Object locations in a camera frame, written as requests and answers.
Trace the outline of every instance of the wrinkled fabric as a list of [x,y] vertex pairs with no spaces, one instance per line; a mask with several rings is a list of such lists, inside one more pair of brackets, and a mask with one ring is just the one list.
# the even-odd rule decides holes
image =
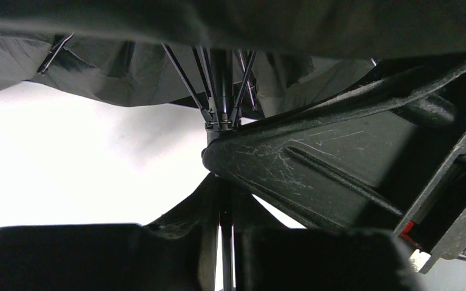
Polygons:
[[466,52],[466,1],[0,0],[0,28],[333,58]]
[[[38,74],[60,38],[0,30],[0,90],[31,81],[126,107],[164,104],[189,95],[162,46],[149,42],[75,35],[47,71]],[[203,92],[191,48],[171,47],[197,93]],[[368,72],[369,63],[259,53],[253,67],[257,98],[265,116],[272,116],[338,93]],[[233,75],[235,82],[241,81],[238,58]]]

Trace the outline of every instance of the umbrella spoke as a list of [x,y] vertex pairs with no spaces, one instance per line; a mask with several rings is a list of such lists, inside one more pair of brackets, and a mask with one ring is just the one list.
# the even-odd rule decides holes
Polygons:
[[206,76],[204,75],[203,65],[201,64],[201,59],[199,58],[199,54],[197,53],[197,49],[195,47],[192,47],[192,53],[194,53],[195,64],[197,65],[197,69],[199,70],[199,75],[201,75],[201,80],[203,81],[206,97],[209,100],[209,98],[212,96],[210,92],[210,87],[206,80]]
[[244,71],[244,76],[242,77],[242,84],[240,85],[240,90],[238,91],[237,99],[235,100],[235,106],[233,107],[233,111],[229,116],[229,120],[232,121],[233,124],[237,121],[238,118],[238,108],[242,102],[242,97],[246,90],[246,85],[248,83],[249,77],[251,75],[252,65],[254,64],[254,58],[256,57],[256,52],[251,51],[248,57],[248,63],[246,66],[246,70]]
[[213,110],[215,111],[215,114],[214,114],[215,122],[218,124],[219,123],[218,115],[217,115],[218,100],[217,100],[217,93],[215,92],[215,88],[212,83],[213,79],[211,75],[210,57],[208,56],[208,52],[206,51],[206,49],[203,47],[201,47],[201,54],[203,55],[204,71],[206,72],[206,80],[208,82],[208,86],[210,88],[210,94],[211,94],[212,101],[213,101],[213,106],[210,106],[210,107],[213,108]]
[[[245,56],[242,50],[238,51],[238,57],[240,58],[240,65],[242,66],[243,72],[246,71],[246,60]],[[255,93],[252,91],[254,86],[252,85],[251,81],[251,74],[249,74],[249,79],[248,79],[248,94],[249,94],[249,99],[251,100],[251,107],[253,111],[256,111],[258,109],[258,106],[256,105],[256,96]]]
[[194,100],[195,104],[197,105],[197,108],[199,109],[199,111],[201,111],[201,114],[203,115],[204,120],[205,120],[206,122],[211,122],[211,121],[212,121],[212,116],[211,116],[210,113],[203,107],[203,105],[201,104],[201,102],[200,102],[199,99],[197,98],[197,93],[195,92],[194,87],[193,87],[192,84],[190,83],[190,80],[188,79],[187,75],[185,74],[183,68],[181,67],[180,62],[178,61],[178,59],[177,59],[176,56],[174,55],[174,52],[173,52],[172,49],[171,49],[168,45],[166,45],[166,44],[161,44],[161,46],[163,47],[163,49],[165,49],[165,52],[167,53],[167,56],[169,57],[169,59],[171,60],[172,64],[174,65],[174,68],[176,69],[176,71],[178,72],[179,76],[181,77],[181,80],[183,80],[183,83],[185,84],[185,87],[186,87],[187,90],[189,91],[190,95],[192,96],[192,99]]

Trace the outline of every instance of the black plastic part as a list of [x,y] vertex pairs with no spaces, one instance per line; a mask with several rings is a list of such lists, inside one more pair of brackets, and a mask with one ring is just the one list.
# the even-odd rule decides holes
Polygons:
[[224,291],[233,290],[233,217],[231,199],[235,190],[228,181],[219,179],[219,222],[222,234],[222,272]]
[[232,196],[235,236],[251,229],[286,229],[287,227],[263,207],[252,194],[237,189]]
[[[238,88],[237,84],[233,86],[233,90],[235,92],[237,91],[237,88]],[[201,101],[201,103],[204,103],[206,101],[205,92],[197,94],[197,98]],[[171,104],[176,104],[176,105],[181,105],[181,106],[191,107],[191,108],[197,108],[197,106],[195,105],[194,100],[190,96],[188,96],[186,98],[183,98],[183,99],[176,100],[174,102],[171,102]],[[250,105],[250,102],[249,102],[249,104],[247,104],[244,101],[243,104],[242,104],[241,110],[242,110],[242,117],[243,118],[249,118],[249,119],[253,119],[253,120],[259,120],[259,119],[264,118],[261,107],[258,107],[256,111],[253,111],[253,109],[252,109],[252,107]]]
[[390,233],[272,229],[235,239],[238,291],[420,290]]
[[213,141],[203,163],[307,227],[398,236],[415,222],[425,272],[466,248],[466,55],[383,60],[337,96]]
[[153,223],[0,229],[0,291],[215,288],[217,179]]

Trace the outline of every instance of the white backdrop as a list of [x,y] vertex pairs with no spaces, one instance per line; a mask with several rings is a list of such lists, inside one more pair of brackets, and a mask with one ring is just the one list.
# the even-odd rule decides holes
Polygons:
[[[195,109],[123,108],[19,84],[0,92],[0,226],[147,224],[208,174],[205,147]],[[219,290],[220,255],[217,266]],[[421,278],[428,290],[466,290],[466,263],[441,261]]]

